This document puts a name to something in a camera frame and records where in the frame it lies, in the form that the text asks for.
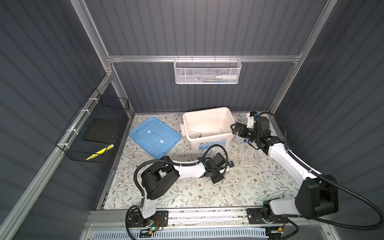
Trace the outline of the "test tube brush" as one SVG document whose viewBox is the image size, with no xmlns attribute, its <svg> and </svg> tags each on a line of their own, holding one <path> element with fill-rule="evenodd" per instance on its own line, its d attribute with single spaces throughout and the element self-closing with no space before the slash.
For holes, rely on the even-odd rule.
<svg viewBox="0 0 384 240">
<path fill-rule="evenodd" d="M 199 135 L 220 135 L 222 134 L 222 131 L 219 132 L 197 132 L 197 131 L 189 131 L 189 133 L 199 134 Z"/>
</svg>

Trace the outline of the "white plastic storage bin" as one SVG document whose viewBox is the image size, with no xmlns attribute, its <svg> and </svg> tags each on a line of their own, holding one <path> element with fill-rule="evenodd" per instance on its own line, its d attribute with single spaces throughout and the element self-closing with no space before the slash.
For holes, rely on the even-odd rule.
<svg viewBox="0 0 384 240">
<path fill-rule="evenodd" d="M 212 145 L 228 146 L 234 134 L 231 125 L 237 120 L 227 107 L 208 110 L 187 112 L 183 114 L 183 123 L 180 124 L 182 135 L 187 138 L 192 151 L 207 150 Z M 219 132 L 220 135 L 199 135 L 189 133 L 197 132 Z"/>
</svg>

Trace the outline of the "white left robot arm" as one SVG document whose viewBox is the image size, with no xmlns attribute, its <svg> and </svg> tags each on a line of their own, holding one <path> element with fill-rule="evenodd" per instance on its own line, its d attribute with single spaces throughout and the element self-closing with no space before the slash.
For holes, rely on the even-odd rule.
<svg viewBox="0 0 384 240">
<path fill-rule="evenodd" d="M 147 161 L 149 167 L 141 173 L 141 183 L 135 185 L 141 192 L 140 213 L 144 219 L 156 213 L 158 199 L 162 197 L 178 180 L 186 178 L 210 178 L 216 184 L 224 179 L 224 174 L 235 164 L 221 153 L 215 156 L 198 158 L 194 162 L 175 162 L 168 156 L 159 160 Z"/>
</svg>

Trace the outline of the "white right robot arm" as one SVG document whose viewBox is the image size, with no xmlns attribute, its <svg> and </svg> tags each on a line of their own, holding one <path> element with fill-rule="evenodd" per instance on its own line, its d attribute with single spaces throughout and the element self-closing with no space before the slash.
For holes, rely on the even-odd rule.
<svg viewBox="0 0 384 240">
<path fill-rule="evenodd" d="M 272 136 L 267 117 L 257 112 L 249 112 L 247 118 L 247 124 L 231 125 L 233 134 L 246 139 L 249 144 L 255 143 L 259 150 L 279 163 L 299 187 L 297 195 L 290 199 L 280 197 L 265 201 L 262 207 L 264 220 L 271 222 L 282 215 L 312 220 L 336 213 L 339 210 L 338 190 L 330 184 L 330 181 L 335 179 L 330 175 L 324 180 L 320 179 L 320 173 L 293 154 L 286 141 Z"/>
</svg>

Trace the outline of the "clear test tube rack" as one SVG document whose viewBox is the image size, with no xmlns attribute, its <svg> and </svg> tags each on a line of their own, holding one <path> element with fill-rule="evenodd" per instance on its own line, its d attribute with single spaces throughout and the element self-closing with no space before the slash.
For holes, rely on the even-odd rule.
<svg viewBox="0 0 384 240">
<path fill-rule="evenodd" d="M 258 152 L 247 143 L 241 143 L 237 150 L 237 162 L 239 164 L 255 164 L 258 163 Z"/>
</svg>

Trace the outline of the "blue plastic bin lid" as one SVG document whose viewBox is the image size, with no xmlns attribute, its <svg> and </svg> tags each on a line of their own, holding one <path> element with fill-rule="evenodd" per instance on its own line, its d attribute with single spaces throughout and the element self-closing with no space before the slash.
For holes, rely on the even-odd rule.
<svg viewBox="0 0 384 240">
<path fill-rule="evenodd" d="M 179 133 L 155 117 L 133 129 L 129 136 L 155 159 L 165 156 L 181 140 Z"/>
</svg>

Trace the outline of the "white bottle in basket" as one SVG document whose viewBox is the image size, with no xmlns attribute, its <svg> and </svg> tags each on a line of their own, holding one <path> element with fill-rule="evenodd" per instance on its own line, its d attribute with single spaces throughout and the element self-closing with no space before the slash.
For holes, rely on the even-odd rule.
<svg viewBox="0 0 384 240">
<path fill-rule="evenodd" d="M 218 75 L 216 79 L 223 81 L 236 81 L 238 79 L 237 75 Z"/>
</svg>

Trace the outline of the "black pad in basket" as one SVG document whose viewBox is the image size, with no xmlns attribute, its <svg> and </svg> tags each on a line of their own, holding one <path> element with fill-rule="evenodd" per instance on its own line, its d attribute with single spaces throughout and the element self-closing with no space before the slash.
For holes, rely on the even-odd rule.
<svg viewBox="0 0 384 240">
<path fill-rule="evenodd" d="M 83 135 L 83 140 L 107 144 L 112 140 L 118 123 L 113 120 L 94 119 Z"/>
</svg>

